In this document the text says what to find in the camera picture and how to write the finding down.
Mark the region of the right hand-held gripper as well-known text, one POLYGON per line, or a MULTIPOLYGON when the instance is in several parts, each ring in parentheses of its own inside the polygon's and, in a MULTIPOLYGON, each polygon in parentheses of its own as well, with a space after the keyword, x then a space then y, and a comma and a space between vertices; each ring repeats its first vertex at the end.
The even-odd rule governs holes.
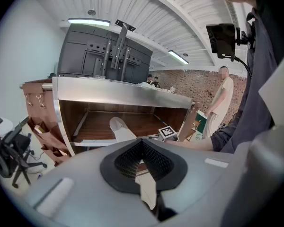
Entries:
POLYGON ((158 131, 159 135, 157 137, 157 140, 159 141, 179 141, 177 132, 171 126, 166 126, 164 128, 158 129, 158 131))

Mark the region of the black chest-mounted screen device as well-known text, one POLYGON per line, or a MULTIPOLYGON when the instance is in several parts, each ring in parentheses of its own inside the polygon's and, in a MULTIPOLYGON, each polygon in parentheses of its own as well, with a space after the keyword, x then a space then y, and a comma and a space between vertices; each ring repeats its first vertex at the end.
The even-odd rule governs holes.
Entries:
POLYGON ((240 28, 234 24, 212 24, 207 25, 206 30, 209 36, 211 50, 217 54, 219 59, 230 59, 240 61, 235 56, 236 45, 240 45, 240 28))

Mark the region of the black monitor mount bracket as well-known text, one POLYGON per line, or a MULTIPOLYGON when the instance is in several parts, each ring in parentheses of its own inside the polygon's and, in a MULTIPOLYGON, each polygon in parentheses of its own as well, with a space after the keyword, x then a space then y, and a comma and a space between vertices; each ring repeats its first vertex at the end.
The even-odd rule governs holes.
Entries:
POLYGON ((125 71, 128 63, 129 55, 130 55, 130 47, 127 46, 126 35, 128 31, 135 31, 136 28, 132 25, 123 22, 119 19, 116 20, 115 24, 121 27, 121 32, 117 38, 117 42, 112 48, 111 37, 107 41, 106 49, 104 52, 103 62, 100 67, 100 74, 97 75, 96 72, 93 72, 93 77, 98 79, 106 78, 107 71, 107 63, 109 61, 110 53, 112 52, 112 61, 110 68, 117 71, 116 80, 124 81, 125 79, 125 71))

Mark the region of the person's right forearm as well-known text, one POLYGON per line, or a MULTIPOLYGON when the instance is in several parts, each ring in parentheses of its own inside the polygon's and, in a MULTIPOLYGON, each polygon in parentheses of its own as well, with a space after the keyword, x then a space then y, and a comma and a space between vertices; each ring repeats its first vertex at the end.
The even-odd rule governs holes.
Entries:
POLYGON ((166 140, 166 143, 194 150, 221 152, 224 146, 226 146, 226 143, 230 140, 234 131, 235 128, 227 126, 224 129, 215 131, 212 136, 206 139, 192 142, 166 140))

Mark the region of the green and white chair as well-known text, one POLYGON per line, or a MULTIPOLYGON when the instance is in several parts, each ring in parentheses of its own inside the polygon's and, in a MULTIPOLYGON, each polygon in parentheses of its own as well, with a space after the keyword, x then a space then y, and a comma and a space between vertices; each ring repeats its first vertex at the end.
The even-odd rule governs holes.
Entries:
POLYGON ((202 111, 198 110, 195 120, 200 122, 198 127, 197 127, 197 130, 200 133, 203 133, 205 125, 206 125, 207 117, 205 116, 205 114, 202 111))

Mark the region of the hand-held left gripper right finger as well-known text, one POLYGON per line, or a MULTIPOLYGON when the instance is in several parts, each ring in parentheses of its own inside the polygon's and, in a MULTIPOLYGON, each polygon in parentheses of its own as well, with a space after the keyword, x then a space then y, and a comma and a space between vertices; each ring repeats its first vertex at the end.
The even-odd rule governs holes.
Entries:
POLYGON ((245 170, 248 143, 234 154, 156 140, 141 140, 140 146, 157 190, 157 211, 140 220, 142 227, 239 227, 230 203, 245 170))

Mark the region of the black office chair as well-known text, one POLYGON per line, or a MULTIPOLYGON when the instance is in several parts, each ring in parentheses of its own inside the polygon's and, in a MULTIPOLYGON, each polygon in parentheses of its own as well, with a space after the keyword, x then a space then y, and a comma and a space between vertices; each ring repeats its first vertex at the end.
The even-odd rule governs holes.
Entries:
MULTIPOLYGON (((0 118, 0 126, 8 121, 0 118)), ((24 176, 28 185, 31 181, 28 177, 28 169, 47 164, 36 158, 36 162, 29 163, 28 158, 34 156, 35 152, 30 149, 31 134, 21 134, 24 123, 17 125, 14 130, 9 130, 4 136, 0 135, 0 176, 2 178, 13 178, 12 186, 18 188, 17 181, 21 175, 24 176)))

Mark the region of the wooden cabinet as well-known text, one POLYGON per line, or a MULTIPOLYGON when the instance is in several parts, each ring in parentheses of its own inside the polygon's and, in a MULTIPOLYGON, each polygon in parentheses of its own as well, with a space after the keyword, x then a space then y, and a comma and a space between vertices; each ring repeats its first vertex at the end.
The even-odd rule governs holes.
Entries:
POLYGON ((139 137, 157 137, 171 126, 178 134, 194 102, 191 98, 96 78, 54 77, 43 88, 52 90, 54 109, 63 140, 74 156, 92 147, 116 142, 109 121, 121 118, 139 137))

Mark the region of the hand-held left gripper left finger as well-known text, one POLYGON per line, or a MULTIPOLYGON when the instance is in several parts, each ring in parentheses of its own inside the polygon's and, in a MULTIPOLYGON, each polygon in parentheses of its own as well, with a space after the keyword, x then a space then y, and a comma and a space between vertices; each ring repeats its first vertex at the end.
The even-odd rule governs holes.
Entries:
POLYGON ((100 173, 117 143, 71 157, 31 185, 25 216, 37 227, 153 227, 159 222, 139 195, 113 189, 100 173))

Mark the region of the long ceiling light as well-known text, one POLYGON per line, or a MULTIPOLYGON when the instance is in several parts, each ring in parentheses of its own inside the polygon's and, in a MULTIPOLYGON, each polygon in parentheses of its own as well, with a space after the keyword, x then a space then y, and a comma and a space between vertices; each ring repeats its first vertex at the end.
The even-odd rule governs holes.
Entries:
POLYGON ((176 58, 177 60, 179 60, 182 64, 189 64, 189 62, 187 60, 185 60, 183 57, 181 57, 178 53, 176 53, 173 50, 169 50, 168 53, 173 56, 174 58, 176 58))
POLYGON ((70 24, 86 24, 86 25, 97 25, 97 26, 110 26, 111 22, 102 19, 94 18, 69 18, 70 24))

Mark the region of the large black monitor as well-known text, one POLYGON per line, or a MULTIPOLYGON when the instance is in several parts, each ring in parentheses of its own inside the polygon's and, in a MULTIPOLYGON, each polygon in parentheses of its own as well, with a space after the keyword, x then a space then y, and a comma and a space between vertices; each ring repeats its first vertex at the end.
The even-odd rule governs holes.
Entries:
MULTIPOLYGON (((111 37, 114 48, 120 33, 83 24, 71 24, 64 39, 57 75, 61 77, 93 77, 100 74, 101 63, 107 41, 111 37)), ((124 82, 142 83, 146 81, 150 70, 153 52, 145 46, 127 38, 130 55, 125 71, 124 82)), ((106 69, 106 79, 116 80, 117 71, 110 68, 112 52, 106 69)))

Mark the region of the person's torso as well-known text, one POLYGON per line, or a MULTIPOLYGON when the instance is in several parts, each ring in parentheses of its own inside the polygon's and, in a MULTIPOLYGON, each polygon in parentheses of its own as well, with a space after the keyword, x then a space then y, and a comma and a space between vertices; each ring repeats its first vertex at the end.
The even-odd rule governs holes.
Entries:
POLYGON ((283 8, 283 5, 276 5, 271 0, 260 0, 252 11, 256 19, 256 47, 248 59, 252 78, 247 80, 235 119, 210 137, 213 151, 234 153, 239 144, 252 141, 272 124, 271 114, 259 90, 284 57, 283 8))

